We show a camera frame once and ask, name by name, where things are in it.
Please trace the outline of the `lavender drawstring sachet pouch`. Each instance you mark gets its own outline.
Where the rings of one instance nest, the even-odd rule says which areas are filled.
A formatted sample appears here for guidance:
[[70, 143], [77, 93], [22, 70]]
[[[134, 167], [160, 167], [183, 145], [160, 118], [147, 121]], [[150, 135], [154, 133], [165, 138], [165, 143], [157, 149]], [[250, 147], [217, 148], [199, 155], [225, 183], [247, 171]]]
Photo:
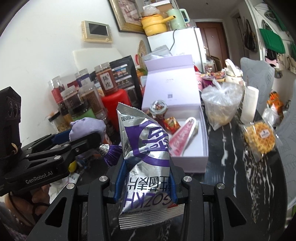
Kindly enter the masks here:
[[79, 154], [76, 159], [86, 160], [91, 156], [101, 157], [108, 166], [116, 166], [122, 154], [122, 146], [107, 143], [106, 124], [96, 118], [83, 118], [70, 123], [70, 141], [88, 138], [91, 149]]

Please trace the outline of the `silver purple chip bag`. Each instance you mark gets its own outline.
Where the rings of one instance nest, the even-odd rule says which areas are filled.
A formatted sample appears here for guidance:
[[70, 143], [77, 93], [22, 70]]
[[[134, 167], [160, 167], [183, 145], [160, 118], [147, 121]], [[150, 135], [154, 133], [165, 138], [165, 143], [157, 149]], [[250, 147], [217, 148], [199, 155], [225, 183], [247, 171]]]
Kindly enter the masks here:
[[127, 164], [120, 229], [155, 225], [182, 215], [184, 205], [172, 198], [168, 134], [155, 120], [126, 104], [118, 104], [117, 116]]

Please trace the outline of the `pink red mask pouch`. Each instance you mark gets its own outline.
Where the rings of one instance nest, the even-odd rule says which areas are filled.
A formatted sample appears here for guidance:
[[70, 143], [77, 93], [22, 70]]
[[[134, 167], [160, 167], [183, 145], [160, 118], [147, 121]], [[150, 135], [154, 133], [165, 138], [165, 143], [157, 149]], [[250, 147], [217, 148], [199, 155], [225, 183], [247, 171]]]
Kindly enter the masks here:
[[192, 133], [196, 124], [194, 117], [188, 118], [169, 140], [170, 155], [173, 157], [183, 156], [185, 149], [191, 141]]

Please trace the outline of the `small red candy packet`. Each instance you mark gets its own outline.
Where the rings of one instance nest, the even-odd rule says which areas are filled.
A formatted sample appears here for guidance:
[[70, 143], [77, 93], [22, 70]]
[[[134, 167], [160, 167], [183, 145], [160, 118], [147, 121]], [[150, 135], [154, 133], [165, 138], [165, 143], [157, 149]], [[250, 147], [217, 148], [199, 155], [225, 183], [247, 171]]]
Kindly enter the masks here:
[[165, 129], [170, 133], [174, 134], [181, 126], [178, 121], [172, 116], [163, 120]]

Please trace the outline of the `cream hand cream tube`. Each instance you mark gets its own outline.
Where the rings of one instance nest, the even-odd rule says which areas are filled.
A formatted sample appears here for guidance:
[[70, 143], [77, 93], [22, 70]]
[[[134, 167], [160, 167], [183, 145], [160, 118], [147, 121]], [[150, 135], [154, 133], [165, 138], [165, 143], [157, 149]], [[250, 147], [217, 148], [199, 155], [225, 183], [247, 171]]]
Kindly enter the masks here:
[[194, 127], [194, 130], [193, 130], [193, 133], [192, 133], [192, 137], [194, 137], [194, 136], [196, 136], [196, 135], [198, 134], [199, 123], [200, 123], [200, 121], [197, 120], [197, 121], [196, 121], [196, 124], [195, 124], [195, 127]]

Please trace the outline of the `yellow lemon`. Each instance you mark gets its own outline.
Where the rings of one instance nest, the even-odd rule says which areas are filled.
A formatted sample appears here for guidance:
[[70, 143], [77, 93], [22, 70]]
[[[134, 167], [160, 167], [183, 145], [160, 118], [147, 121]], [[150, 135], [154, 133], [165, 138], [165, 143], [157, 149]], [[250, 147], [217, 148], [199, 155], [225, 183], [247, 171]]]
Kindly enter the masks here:
[[73, 173], [73, 172], [75, 172], [76, 168], [77, 168], [77, 162], [76, 161], [73, 161], [69, 165], [68, 170], [69, 170], [70, 173]]

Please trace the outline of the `clear spice jar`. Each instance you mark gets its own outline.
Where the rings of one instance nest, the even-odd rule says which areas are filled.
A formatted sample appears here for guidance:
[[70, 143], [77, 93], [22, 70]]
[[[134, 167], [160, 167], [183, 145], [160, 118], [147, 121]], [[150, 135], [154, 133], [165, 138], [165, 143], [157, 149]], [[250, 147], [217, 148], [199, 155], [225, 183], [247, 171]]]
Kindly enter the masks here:
[[107, 118], [106, 108], [93, 82], [83, 85], [78, 92], [81, 98], [89, 103], [97, 119], [104, 120]]

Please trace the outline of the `jar with chinese label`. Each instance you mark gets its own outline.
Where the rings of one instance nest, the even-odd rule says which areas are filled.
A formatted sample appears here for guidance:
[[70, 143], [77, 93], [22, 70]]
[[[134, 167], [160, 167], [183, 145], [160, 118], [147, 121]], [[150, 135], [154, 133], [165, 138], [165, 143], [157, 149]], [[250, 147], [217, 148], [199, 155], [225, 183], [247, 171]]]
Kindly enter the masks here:
[[118, 91], [116, 81], [109, 62], [95, 66], [95, 73], [105, 96]]

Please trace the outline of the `black printed gift bag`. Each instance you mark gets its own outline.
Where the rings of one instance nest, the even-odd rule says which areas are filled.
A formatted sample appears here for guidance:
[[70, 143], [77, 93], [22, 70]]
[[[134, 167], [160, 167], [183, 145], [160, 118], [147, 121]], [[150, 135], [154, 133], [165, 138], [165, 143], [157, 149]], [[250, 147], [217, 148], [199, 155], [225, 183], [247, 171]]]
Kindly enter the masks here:
[[127, 92], [134, 108], [140, 109], [143, 97], [132, 56], [114, 60], [110, 66], [117, 87]]

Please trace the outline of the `lavender open gift box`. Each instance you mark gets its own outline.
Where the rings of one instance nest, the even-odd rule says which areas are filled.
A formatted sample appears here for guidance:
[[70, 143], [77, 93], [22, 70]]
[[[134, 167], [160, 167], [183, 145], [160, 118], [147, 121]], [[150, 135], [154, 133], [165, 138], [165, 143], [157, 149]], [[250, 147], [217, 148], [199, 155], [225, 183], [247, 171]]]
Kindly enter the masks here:
[[142, 110], [156, 100], [168, 106], [166, 118], [174, 117], [183, 126], [195, 118], [198, 130], [184, 152], [172, 158], [187, 173], [205, 173], [209, 156], [208, 136], [201, 108], [200, 92], [191, 55], [170, 56], [146, 61], [148, 70]]

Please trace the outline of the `clear plastic bag of food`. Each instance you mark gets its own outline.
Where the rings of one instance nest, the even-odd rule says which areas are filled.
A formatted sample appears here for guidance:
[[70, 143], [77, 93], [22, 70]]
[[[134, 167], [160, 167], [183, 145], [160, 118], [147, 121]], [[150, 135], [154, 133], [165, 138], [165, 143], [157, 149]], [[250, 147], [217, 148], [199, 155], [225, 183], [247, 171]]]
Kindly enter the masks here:
[[204, 88], [201, 94], [207, 119], [213, 128], [230, 123], [244, 94], [244, 86], [232, 82], [218, 82]]

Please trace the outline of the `packaged waffles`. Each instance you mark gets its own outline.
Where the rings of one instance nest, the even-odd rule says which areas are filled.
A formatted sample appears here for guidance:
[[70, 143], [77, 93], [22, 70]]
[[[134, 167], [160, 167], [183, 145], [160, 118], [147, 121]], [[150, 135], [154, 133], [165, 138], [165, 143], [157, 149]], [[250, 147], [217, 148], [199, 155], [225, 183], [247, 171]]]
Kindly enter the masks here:
[[269, 152], [283, 146], [283, 142], [269, 122], [259, 120], [242, 124], [240, 127], [255, 162], [261, 161]]

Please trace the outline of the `purple instant noodle cup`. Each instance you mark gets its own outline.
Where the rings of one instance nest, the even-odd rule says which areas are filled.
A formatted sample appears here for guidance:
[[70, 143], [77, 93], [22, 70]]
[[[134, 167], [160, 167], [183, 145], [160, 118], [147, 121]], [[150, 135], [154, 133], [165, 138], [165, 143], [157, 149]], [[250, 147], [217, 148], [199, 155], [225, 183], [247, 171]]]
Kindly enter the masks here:
[[206, 88], [209, 85], [213, 85], [213, 80], [216, 80], [217, 82], [224, 82], [225, 81], [225, 72], [218, 71], [218, 72], [204, 73], [201, 75], [201, 78], [202, 78], [203, 88]]

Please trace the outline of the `white paper towel roll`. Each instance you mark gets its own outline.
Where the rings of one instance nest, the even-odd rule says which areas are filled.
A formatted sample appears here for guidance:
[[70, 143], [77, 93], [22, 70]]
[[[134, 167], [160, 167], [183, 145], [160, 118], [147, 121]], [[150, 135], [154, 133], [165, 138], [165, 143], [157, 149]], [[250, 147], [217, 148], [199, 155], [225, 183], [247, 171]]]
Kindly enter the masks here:
[[245, 125], [253, 122], [258, 102], [258, 96], [259, 90], [257, 88], [252, 86], [248, 86], [245, 88], [242, 112], [240, 117], [241, 122]]

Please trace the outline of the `near grey leaf chair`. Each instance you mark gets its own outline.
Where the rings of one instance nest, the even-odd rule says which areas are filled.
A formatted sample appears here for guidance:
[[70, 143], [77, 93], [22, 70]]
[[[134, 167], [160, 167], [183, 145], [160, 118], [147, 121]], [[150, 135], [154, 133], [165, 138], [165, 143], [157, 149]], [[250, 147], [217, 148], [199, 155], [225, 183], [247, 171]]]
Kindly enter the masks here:
[[280, 126], [276, 130], [282, 146], [278, 148], [282, 160], [287, 185], [295, 186], [295, 81], [290, 106]]

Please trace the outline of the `grey leaf chair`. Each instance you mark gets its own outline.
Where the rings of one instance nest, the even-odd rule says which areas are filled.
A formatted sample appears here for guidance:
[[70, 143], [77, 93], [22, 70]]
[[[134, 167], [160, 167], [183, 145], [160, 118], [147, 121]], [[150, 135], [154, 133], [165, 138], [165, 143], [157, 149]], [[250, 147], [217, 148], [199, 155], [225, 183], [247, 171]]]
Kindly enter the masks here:
[[282, 160], [287, 185], [295, 186], [295, 81], [290, 106], [280, 126], [276, 130], [282, 146], [278, 148]]
[[247, 86], [259, 90], [256, 109], [262, 115], [272, 90], [275, 69], [265, 61], [251, 60], [246, 57], [240, 59], [240, 67]]

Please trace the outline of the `gold framed picture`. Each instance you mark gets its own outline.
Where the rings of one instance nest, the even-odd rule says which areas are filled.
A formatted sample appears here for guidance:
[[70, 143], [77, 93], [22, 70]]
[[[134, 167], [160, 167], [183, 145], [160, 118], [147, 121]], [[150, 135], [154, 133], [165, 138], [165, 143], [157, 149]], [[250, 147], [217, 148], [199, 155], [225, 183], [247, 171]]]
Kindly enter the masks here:
[[119, 32], [144, 34], [135, 1], [109, 0], [108, 2]]

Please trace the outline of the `cream water bottle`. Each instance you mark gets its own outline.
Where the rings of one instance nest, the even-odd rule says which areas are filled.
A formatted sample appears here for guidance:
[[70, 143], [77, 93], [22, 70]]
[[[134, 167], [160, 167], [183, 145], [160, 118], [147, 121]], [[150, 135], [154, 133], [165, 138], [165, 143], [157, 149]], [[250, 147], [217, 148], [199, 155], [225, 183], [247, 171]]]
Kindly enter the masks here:
[[243, 72], [230, 59], [225, 60], [225, 81], [243, 85]]

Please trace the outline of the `yellow cooking pot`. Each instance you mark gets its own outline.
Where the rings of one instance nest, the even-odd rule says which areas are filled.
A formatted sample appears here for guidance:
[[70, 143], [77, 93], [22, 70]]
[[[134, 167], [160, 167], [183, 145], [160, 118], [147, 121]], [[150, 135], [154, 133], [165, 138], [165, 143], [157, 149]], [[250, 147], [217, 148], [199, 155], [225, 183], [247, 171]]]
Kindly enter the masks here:
[[167, 22], [174, 20], [175, 18], [176, 17], [174, 15], [164, 18], [160, 14], [154, 14], [150, 16], [142, 16], [139, 19], [146, 36], [150, 37], [167, 32]]

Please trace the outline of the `white mini fridge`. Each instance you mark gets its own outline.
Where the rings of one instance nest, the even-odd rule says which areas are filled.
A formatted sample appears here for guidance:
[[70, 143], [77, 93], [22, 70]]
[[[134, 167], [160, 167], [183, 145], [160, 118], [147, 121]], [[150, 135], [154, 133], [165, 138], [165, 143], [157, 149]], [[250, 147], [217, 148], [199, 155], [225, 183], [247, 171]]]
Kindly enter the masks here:
[[206, 50], [199, 28], [191, 27], [147, 37], [151, 51], [166, 45], [173, 56], [192, 55], [194, 65], [204, 72]]

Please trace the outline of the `far grey leaf chair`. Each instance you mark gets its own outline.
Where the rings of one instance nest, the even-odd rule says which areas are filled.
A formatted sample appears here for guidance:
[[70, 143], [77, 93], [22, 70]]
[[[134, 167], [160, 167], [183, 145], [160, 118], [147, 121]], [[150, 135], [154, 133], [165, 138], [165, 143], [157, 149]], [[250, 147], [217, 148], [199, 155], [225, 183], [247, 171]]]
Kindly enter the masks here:
[[262, 115], [272, 90], [275, 69], [265, 61], [251, 60], [246, 57], [240, 59], [240, 67], [247, 86], [259, 90], [256, 109]]

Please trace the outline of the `mint green electric kettle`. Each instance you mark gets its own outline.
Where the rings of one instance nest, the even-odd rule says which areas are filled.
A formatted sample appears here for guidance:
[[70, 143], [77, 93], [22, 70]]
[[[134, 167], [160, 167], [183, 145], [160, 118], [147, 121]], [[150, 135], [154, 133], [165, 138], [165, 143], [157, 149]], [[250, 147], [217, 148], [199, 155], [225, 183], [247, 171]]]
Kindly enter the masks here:
[[170, 9], [166, 11], [168, 16], [174, 16], [172, 20], [170, 20], [171, 30], [181, 30], [187, 28], [187, 23], [190, 22], [189, 15], [186, 9]]

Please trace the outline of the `brown entrance door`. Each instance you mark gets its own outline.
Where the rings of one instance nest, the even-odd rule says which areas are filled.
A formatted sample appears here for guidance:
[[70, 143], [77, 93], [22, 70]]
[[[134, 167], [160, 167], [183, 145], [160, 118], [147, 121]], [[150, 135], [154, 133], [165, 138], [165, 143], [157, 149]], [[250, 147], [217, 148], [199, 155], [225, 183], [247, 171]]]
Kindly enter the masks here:
[[195, 22], [195, 24], [200, 29], [206, 55], [218, 58], [225, 67], [225, 60], [230, 56], [223, 23], [205, 21]]

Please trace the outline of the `black hanging bag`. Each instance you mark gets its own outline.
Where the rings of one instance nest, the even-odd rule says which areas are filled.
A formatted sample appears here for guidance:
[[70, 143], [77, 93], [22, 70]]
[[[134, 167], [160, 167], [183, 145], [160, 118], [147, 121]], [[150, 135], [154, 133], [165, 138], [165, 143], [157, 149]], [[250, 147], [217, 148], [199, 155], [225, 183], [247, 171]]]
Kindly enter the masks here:
[[257, 53], [258, 48], [257, 48], [256, 35], [252, 31], [251, 25], [250, 25], [250, 22], [248, 21], [248, 19], [245, 20], [245, 27], [246, 27], [246, 29], [245, 29], [244, 41], [243, 41], [244, 47], [249, 51]]

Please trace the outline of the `large green handbag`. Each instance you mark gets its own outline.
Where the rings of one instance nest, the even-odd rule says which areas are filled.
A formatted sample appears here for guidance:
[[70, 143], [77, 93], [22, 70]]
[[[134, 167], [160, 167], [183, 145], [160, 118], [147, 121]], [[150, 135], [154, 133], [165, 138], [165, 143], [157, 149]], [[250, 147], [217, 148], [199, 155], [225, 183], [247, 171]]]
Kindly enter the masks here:
[[271, 29], [265, 20], [261, 21], [261, 26], [262, 28], [259, 30], [266, 49], [270, 49], [278, 54], [285, 54], [285, 47], [281, 37]]

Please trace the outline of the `small green handbag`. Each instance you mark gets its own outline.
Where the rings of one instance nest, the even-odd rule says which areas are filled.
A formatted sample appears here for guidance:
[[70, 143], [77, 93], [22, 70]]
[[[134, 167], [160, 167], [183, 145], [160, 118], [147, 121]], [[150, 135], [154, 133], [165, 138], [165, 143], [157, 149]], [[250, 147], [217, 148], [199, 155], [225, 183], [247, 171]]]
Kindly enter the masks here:
[[291, 42], [290, 44], [290, 53], [291, 53], [291, 57], [296, 60], [296, 45], [294, 42]]

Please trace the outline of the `top green handbag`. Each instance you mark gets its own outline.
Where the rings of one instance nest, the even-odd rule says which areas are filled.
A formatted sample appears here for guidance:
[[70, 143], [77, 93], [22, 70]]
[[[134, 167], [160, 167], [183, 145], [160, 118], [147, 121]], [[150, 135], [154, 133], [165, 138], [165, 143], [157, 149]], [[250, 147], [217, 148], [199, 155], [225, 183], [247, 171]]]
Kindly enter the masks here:
[[282, 31], [284, 32], [288, 31], [283, 21], [271, 8], [268, 8], [268, 10], [264, 13], [264, 16], [267, 17], [269, 20], [271, 20], [273, 23], [277, 24]]

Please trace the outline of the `wall intercom panel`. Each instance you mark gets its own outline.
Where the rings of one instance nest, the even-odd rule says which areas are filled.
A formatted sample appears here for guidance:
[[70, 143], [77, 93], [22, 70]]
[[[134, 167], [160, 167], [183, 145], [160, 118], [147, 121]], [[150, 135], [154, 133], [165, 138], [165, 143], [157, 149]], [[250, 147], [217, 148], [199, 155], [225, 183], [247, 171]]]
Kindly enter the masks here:
[[92, 21], [82, 21], [82, 37], [84, 42], [113, 43], [110, 26]]

